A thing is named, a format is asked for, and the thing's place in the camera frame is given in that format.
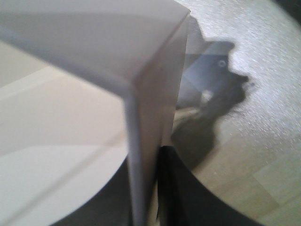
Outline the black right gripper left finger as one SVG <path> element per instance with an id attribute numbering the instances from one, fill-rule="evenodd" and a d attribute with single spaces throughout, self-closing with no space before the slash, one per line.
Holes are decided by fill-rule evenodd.
<path id="1" fill-rule="evenodd" d="M 55 222 L 56 226 L 130 226 L 132 209 L 127 160 L 109 182 L 80 208 Z"/>

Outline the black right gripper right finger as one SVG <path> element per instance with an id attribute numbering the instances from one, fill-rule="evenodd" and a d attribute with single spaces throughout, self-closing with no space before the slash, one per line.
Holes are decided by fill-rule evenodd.
<path id="1" fill-rule="evenodd" d="M 158 216 L 162 226 L 257 226 L 211 193 L 172 146 L 158 152 Z"/>

